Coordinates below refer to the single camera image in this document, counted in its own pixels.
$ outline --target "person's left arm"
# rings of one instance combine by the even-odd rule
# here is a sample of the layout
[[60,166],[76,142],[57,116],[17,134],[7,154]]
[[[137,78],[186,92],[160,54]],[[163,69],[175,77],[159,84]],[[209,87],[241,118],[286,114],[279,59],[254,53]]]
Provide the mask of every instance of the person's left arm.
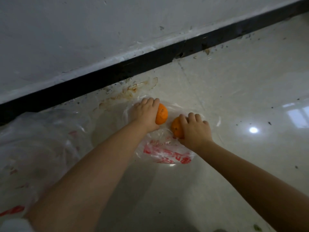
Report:
[[38,232],[93,231],[143,137],[155,123],[160,100],[143,99],[133,121],[99,144],[24,216]]

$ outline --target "hand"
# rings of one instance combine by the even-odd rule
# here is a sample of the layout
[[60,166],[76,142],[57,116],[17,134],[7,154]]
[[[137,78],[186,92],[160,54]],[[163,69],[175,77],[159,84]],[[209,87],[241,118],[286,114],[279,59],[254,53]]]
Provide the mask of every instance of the hand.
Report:
[[198,152],[203,144],[213,142],[209,123],[202,121],[199,114],[189,113],[188,118],[184,115],[179,118],[184,132],[184,139],[179,139],[179,142],[186,148]]
[[144,98],[140,103],[136,103],[132,109],[133,121],[142,124],[146,128],[146,132],[152,132],[159,128],[155,123],[160,99]]

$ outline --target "white cloth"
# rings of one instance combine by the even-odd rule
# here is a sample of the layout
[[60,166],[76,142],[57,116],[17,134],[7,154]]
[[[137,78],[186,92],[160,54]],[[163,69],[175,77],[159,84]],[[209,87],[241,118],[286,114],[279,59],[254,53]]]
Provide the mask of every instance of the white cloth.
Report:
[[28,220],[16,218],[3,222],[0,232],[34,232],[34,230]]

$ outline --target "white wall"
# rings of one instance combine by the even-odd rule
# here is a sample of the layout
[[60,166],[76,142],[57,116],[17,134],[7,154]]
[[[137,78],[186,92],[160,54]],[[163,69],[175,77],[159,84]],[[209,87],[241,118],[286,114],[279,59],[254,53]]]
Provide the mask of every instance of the white wall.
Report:
[[295,1],[0,0],[0,103]]

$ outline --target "floor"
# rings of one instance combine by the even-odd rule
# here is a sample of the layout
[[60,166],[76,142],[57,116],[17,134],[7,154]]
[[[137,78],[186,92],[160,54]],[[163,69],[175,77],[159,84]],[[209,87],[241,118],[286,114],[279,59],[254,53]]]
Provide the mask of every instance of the floor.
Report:
[[[309,195],[309,14],[57,106],[88,113],[93,144],[142,95],[203,114],[214,141]],[[135,157],[98,231],[274,231],[212,167]]]

